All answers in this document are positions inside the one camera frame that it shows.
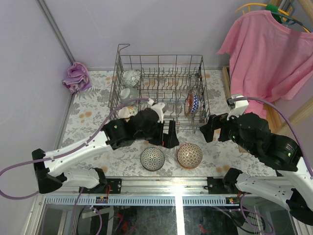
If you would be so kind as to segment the black patterned bowl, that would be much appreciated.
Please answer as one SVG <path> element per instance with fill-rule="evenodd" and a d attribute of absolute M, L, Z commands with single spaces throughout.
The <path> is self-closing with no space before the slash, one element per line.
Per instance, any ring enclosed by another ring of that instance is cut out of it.
<path fill-rule="evenodd" d="M 165 163 L 164 153 L 156 147 L 146 148 L 140 154 L 140 163 L 147 171 L 158 171 Z"/>

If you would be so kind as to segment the red diamond patterned bowl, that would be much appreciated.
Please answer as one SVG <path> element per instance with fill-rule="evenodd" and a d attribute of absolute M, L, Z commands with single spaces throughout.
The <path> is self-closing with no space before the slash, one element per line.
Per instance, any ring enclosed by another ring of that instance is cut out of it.
<path fill-rule="evenodd" d="M 189 92 L 185 100 L 185 107 L 184 107 L 184 114 L 186 116 L 191 114 L 192 106 L 193 106 L 193 93 Z"/>

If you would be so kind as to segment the yellow floral bowl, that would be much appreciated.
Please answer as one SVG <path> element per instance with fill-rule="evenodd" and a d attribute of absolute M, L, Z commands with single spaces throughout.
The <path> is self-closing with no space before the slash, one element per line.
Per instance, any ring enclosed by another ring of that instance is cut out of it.
<path fill-rule="evenodd" d="M 130 120 L 131 117 L 137 114 L 137 109 L 134 106 L 126 106 L 118 111 L 118 117 L 125 119 L 126 122 Z"/>

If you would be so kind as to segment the grey dotted bowl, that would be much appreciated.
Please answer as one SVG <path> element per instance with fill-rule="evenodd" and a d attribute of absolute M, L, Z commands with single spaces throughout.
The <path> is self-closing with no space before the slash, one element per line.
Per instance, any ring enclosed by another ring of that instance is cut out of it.
<path fill-rule="evenodd" d="M 124 104 L 129 100 L 137 99 L 139 97 L 139 91 L 135 88 L 124 88 L 119 95 L 121 103 Z"/>

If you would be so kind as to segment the blue zigzag bowl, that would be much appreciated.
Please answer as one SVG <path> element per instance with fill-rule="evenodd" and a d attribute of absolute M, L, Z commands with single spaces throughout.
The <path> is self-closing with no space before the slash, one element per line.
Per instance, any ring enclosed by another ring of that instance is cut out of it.
<path fill-rule="evenodd" d="M 191 114 L 195 114 L 199 108 L 199 98 L 196 94 L 192 94 Z"/>

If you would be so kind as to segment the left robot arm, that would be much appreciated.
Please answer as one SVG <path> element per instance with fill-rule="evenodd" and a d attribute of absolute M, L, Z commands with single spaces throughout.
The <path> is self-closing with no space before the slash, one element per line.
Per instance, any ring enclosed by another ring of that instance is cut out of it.
<path fill-rule="evenodd" d="M 93 136 L 64 148 L 49 152 L 40 148 L 34 150 L 32 159 L 39 193 L 51 193 L 63 186 L 86 188 L 96 193 L 104 192 L 107 179 L 103 170 L 96 167 L 75 170 L 72 166 L 103 152 L 131 146 L 138 140 L 169 149 L 178 146 L 175 121 L 169 121 L 168 133 L 163 132 L 164 124 L 155 110 L 147 108 L 129 120 L 111 120 Z"/>

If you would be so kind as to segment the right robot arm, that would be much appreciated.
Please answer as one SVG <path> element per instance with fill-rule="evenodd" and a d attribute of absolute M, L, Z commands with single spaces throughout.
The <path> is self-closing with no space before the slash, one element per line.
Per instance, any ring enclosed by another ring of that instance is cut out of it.
<path fill-rule="evenodd" d="M 230 168 L 223 178 L 228 193 L 236 190 L 256 194 L 285 208 L 298 221 L 313 224 L 313 177 L 305 164 L 299 145 L 287 136 L 271 132 L 268 121 L 253 113 L 239 117 L 211 115 L 200 127 L 207 143 L 220 130 L 220 142 L 233 141 L 266 166 L 284 176 L 291 187 L 256 179 L 239 169 Z"/>

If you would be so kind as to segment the brown lattice patterned bowl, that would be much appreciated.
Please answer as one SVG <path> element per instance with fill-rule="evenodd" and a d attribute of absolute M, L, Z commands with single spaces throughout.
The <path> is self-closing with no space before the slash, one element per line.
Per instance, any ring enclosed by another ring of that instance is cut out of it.
<path fill-rule="evenodd" d="M 193 143 L 183 144 L 177 151 L 177 162 L 184 169 L 194 169 L 203 159 L 201 148 Z"/>

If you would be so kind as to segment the pink t-shirt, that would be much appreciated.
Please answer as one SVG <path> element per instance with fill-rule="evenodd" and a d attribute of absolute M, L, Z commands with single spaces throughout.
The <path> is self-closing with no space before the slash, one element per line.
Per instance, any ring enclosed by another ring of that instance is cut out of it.
<path fill-rule="evenodd" d="M 287 28 L 270 11 L 251 11 L 230 28 L 218 55 L 230 56 L 230 92 L 291 100 L 313 75 L 313 35 Z"/>

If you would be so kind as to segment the purple crumpled cloth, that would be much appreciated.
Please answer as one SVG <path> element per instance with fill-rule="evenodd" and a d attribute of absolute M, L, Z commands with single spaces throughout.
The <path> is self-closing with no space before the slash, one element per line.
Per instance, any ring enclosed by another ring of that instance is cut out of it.
<path fill-rule="evenodd" d="M 71 94 L 85 91 L 92 87 L 87 68 L 80 62 L 74 62 L 67 71 L 67 77 L 62 84 Z"/>

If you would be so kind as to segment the yellow clothes hanger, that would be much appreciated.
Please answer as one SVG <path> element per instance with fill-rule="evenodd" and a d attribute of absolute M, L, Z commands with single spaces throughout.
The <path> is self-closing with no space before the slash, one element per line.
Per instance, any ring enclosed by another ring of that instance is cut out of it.
<path fill-rule="evenodd" d="M 258 3 L 258 2 L 251 2 L 244 4 L 237 8 L 235 12 L 241 12 L 242 15 L 251 12 L 252 7 L 261 7 L 260 10 L 266 10 L 269 11 L 272 15 L 272 17 L 280 24 L 285 27 L 298 25 L 301 27 L 302 30 L 304 30 L 307 33 L 311 33 L 312 30 L 307 27 L 305 24 L 303 24 L 299 19 L 297 19 L 294 16 L 295 13 L 295 4 L 293 0 L 289 1 L 283 1 L 279 6 L 276 6 L 274 4 L 264 4 L 264 3 Z"/>

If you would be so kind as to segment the teal clothes hanger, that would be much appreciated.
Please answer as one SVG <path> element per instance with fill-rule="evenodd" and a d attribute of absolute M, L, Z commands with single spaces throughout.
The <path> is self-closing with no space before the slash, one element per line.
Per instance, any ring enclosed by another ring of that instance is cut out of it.
<path fill-rule="evenodd" d="M 265 10 L 270 11 L 274 19 L 279 22 L 280 24 L 284 25 L 294 25 L 297 24 L 301 26 L 306 32 L 310 32 L 299 20 L 292 18 L 291 16 L 288 16 L 286 14 L 283 14 L 279 12 L 279 8 L 277 6 L 274 6 L 272 4 L 268 4 L 265 7 Z"/>

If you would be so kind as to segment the aluminium frame rail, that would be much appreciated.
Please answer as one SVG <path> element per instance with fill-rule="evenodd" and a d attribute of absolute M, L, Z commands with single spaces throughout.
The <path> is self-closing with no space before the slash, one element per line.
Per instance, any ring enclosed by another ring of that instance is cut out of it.
<path fill-rule="evenodd" d="M 111 185 L 111 190 L 120 189 L 119 196 L 167 196 L 176 193 L 186 196 L 208 195 L 207 188 L 213 188 L 212 184 L 208 186 L 207 177 L 117 177 L 121 179 L 121 184 Z M 291 183 L 285 177 L 257 177 L 267 183 L 278 186 L 291 187 Z M 60 189 L 44 194 L 52 195 L 78 195 L 79 187 L 63 186 Z"/>

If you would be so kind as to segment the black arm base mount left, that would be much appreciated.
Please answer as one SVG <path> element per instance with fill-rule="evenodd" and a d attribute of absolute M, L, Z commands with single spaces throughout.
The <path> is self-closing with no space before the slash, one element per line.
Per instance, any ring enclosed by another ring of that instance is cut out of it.
<path fill-rule="evenodd" d="M 107 179 L 105 185 L 99 184 L 94 188 L 84 188 L 82 193 L 84 194 L 120 194 L 122 189 L 122 179 L 111 178 Z"/>

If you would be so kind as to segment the corner aluminium post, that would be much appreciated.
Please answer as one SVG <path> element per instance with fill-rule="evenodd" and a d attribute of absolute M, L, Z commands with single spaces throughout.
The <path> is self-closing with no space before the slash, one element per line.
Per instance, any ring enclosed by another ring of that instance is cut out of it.
<path fill-rule="evenodd" d="M 63 34 L 61 33 L 51 11 L 49 10 L 46 1 L 45 0 L 36 0 L 36 3 L 38 4 L 40 10 L 42 11 L 42 14 L 46 18 L 53 34 L 55 35 L 58 43 L 60 44 L 66 58 L 68 59 L 68 61 L 71 64 L 73 64 L 75 61 L 74 56 L 73 56 L 67 42 L 65 41 Z"/>

